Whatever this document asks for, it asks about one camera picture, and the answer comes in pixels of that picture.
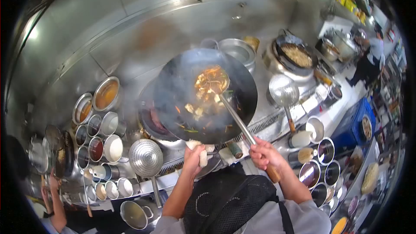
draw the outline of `stir-fry food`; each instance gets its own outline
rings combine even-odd
[[[218,114],[224,108],[224,103],[220,100],[219,94],[223,93],[228,87],[228,76],[219,65],[209,67],[205,69],[201,74],[195,79],[195,102],[186,103],[183,107],[187,112],[193,115],[195,121],[199,121],[201,117]],[[178,113],[183,108],[176,107]],[[210,127],[212,121],[202,125],[202,129],[205,130]],[[193,128],[188,128],[186,125],[178,124],[185,131],[190,133],[196,133],[197,130]],[[224,130],[227,131],[227,128],[232,127],[232,125],[224,126]]]

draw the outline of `plastic crate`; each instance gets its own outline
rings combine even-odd
[[[363,139],[360,132],[361,120],[364,114],[370,118],[372,125],[372,135],[376,126],[376,117],[371,109],[370,103],[363,97],[352,107],[350,107],[342,118],[341,122],[332,134],[335,154],[355,148],[356,145],[364,145],[368,141]]]

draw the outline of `cook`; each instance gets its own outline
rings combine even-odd
[[[374,28],[376,31],[376,37],[366,39],[356,39],[357,43],[369,46],[367,51],[361,57],[357,63],[357,69],[351,80],[345,78],[351,86],[355,86],[358,81],[365,80],[365,88],[379,76],[383,74],[386,59],[384,57],[384,42],[383,32],[380,25],[376,25]]]
[[[182,173],[166,201],[153,234],[181,233],[329,233],[331,222],[317,208],[308,188],[267,141],[255,138],[250,155],[257,168],[274,166],[277,188],[262,175],[245,175],[228,167],[196,182],[201,170],[198,145],[185,150]]]

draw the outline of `spider strainer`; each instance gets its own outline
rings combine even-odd
[[[159,145],[150,139],[140,139],[132,144],[128,160],[133,171],[140,177],[151,178],[158,208],[162,207],[155,175],[163,165],[163,154]]]
[[[299,88],[296,86],[294,80],[283,74],[273,75],[269,82],[269,91],[273,100],[281,107],[284,107],[290,131],[296,132],[290,115],[289,107],[293,106],[299,101]]]

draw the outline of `black wok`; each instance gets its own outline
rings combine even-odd
[[[196,101],[196,77],[214,65],[220,65],[230,78],[228,90],[232,92],[225,92],[224,95],[245,125],[251,121],[257,107],[257,88],[247,68],[235,58],[221,54],[218,50],[188,50],[163,67],[157,77],[153,97],[160,122],[177,138],[186,141],[199,140],[204,144],[220,144],[241,133],[225,107],[216,114],[204,114],[198,121],[185,109],[187,103]],[[187,132],[178,124],[198,132]]]

